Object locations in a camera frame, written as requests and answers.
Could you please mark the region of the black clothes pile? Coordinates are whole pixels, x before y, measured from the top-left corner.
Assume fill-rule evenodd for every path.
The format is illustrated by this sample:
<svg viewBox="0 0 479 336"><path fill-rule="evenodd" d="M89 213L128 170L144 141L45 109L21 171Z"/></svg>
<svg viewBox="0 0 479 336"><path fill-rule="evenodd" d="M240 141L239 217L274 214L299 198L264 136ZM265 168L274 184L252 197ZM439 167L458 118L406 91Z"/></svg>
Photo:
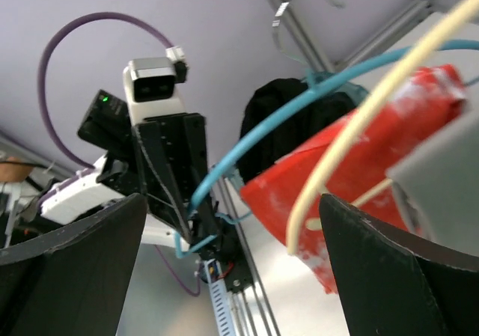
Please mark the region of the black clothes pile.
<svg viewBox="0 0 479 336"><path fill-rule="evenodd" d="M245 107L239 136L245 136L262 120L307 89L305 82L294 78L275 79L257 89ZM254 179L311 136L352 111L366 95L363 87L348 83L297 112L237 161L243 181L247 183Z"/></svg>

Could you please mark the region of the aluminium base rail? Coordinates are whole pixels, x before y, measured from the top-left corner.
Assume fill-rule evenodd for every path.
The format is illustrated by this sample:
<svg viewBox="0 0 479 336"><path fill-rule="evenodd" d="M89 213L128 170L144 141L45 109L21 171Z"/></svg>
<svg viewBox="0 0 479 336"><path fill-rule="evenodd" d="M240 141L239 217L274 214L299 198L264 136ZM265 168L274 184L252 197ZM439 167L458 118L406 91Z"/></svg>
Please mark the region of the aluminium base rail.
<svg viewBox="0 0 479 336"><path fill-rule="evenodd" d="M237 335L280 336L280 329L248 244L245 226L241 222L234 227L243 254L239 269L227 277L227 283L233 287L228 294L228 303L235 332Z"/></svg>

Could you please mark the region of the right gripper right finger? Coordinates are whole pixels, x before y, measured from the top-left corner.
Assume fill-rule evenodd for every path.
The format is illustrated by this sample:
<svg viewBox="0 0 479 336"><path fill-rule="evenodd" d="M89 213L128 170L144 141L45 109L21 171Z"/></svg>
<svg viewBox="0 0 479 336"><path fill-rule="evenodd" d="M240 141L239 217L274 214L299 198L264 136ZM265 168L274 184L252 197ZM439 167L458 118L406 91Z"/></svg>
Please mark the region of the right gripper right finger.
<svg viewBox="0 0 479 336"><path fill-rule="evenodd" d="M351 335L478 334L478 257L335 195L321 197L319 214Z"/></svg>

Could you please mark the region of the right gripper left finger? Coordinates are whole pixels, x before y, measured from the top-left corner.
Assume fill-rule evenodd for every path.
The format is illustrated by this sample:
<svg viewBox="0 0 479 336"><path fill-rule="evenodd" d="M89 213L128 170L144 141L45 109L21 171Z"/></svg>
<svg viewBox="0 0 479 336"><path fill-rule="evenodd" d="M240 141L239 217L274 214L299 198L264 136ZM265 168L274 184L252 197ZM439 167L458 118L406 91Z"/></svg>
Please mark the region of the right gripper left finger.
<svg viewBox="0 0 479 336"><path fill-rule="evenodd" d="M1 250L2 335L115 335L147 214L133 194Z"/></svg>

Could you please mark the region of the red white patterned trousers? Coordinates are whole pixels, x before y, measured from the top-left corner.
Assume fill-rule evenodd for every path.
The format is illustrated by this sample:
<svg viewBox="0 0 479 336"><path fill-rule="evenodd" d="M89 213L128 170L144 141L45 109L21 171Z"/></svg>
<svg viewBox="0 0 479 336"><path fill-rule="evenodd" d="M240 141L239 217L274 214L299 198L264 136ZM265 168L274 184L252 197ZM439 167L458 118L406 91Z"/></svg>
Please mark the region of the red white patterned trousers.
<svg viewBox="0 0 479 336"><path fill-rule="evenodd" d="M354 201L385 179L388 168L460 114L465 95L455 66L423 67L355 142L326 184L327 192ZM263 226L286 241L287 220L314 166L347 125L350 114L308 138L250 179L240 195Z"/></svg>

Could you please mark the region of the left aluminium frame post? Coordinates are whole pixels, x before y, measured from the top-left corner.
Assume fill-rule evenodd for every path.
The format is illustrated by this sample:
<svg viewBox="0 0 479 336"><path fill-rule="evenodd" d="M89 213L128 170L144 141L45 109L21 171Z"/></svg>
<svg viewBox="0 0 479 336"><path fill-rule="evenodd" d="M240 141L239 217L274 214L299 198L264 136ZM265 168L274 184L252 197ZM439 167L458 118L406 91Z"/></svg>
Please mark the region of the left aluminium frame post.
<svg viewBox="0 0 479 336"><path fill-rule="evenodd" d="M312 70L378 55L431 13L430 0L267 0L276 49Z"/></svg>

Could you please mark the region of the brown grey trousers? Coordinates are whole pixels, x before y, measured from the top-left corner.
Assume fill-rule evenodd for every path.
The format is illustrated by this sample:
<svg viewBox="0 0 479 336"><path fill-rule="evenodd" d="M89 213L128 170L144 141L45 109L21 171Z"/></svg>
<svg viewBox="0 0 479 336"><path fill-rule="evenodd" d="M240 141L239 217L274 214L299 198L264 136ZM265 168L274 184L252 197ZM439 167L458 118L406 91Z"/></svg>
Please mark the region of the brown grey trousers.
<svg viewBox="0 0 479 336"><path fill-rule="evenodd" d="M394 201L408 231L478 252L478 103L389 168Z"/></svg>

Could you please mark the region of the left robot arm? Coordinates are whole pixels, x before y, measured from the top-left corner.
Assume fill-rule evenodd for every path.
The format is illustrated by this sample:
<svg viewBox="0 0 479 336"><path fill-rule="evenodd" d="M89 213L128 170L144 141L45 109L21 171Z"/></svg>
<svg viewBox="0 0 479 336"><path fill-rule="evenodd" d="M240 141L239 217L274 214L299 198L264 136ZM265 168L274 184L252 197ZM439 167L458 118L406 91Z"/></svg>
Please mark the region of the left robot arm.
<svg viewBox="0 0 479 336"><path fill-rule="evenodd" d="M106 154L52 187L39 200L42 217L69 224L109 201L141 194L150 218L169 226L193 252L209 255L221 246L224 225L211 197L188 210L207 174L205 119L187 113L178 94L138 103L99 91L77 135Z"/></svg>

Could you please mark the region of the teal blue hanger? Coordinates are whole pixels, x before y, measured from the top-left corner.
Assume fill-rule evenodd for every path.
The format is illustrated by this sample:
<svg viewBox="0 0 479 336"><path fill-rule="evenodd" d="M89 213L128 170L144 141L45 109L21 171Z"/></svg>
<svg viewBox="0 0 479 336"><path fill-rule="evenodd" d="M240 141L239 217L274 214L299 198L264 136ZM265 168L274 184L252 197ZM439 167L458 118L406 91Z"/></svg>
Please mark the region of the teal blue hanger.
<svg viewBox="0 0 479 336"><path fill-rule="evenodd" d="M385 53L361 62L327 79L318 87L300 94L272 113L242 138L201 181L191 196L187 214L191 216L196 211L211 187L241 156L289 117L337 86L382 65L393 63L394 67L378 82L364 102L356 109L356 113L350 119L350 122L323 154L322 159L315 165L314 170L302 187L290 212L286 228L287 252L290 255L296 254L301 226L307 212L319 193L323 191L326 182L350 150L356 138L378 115L389 97L413 71L428 59L430 54L436 50L453 49L451 36L477 14L478 0L461 0L410 49Z"/></svg>

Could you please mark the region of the beige wooden hanger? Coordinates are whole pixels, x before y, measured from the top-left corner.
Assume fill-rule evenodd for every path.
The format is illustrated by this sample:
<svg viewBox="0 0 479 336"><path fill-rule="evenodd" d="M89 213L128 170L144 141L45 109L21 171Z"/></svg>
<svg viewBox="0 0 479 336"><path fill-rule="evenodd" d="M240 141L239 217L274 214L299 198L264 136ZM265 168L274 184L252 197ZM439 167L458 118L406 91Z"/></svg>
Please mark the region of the beige wooden hanger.
<svg viewBox="0 0 479 336"><path fill-rule="evenodd" d="M478 13L478 0L461 0L389 70L366 100L356 109L350 122L315 165L299 193L287 220L286 247L289 255L298 249L302 223L311 205L343 160L356 138L381 111L391 94L429 55Z"/></svg>

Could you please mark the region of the teal laundry basket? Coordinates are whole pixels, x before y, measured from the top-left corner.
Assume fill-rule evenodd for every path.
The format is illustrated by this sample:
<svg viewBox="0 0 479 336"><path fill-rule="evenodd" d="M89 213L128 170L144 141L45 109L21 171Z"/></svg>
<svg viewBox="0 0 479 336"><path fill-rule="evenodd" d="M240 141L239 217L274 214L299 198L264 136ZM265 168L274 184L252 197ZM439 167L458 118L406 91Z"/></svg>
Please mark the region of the teal laundry basket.
<svg viewBox="0 0 479 336"><path fill-rule="evenodd" d="M350 71L337 75L329 73L317 74L314 84L312 86L308 85L306 91L294 97L290 102L266 117L245 136L240 137L238 143L218 164L218 174L224 174L232 167L237 166L237 161L244 156L245 153L287 119L330 92L350 83L348 79L355 76L356 75Z"/></svg>

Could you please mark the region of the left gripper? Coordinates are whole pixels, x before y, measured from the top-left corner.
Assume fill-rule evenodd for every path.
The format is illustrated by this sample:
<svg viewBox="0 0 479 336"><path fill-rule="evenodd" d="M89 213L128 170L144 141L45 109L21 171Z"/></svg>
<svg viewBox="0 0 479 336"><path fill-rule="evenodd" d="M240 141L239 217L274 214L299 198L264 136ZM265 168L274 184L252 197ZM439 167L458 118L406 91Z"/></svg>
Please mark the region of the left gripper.
<svg viewBox="0 0 479 336"><path fill-rule="evenodd" d="M205 118L198 113L151 117L132 127L141 192L161 203L151 207L185 239L219 235L210 196L189 211L208 172Z"/></svg>

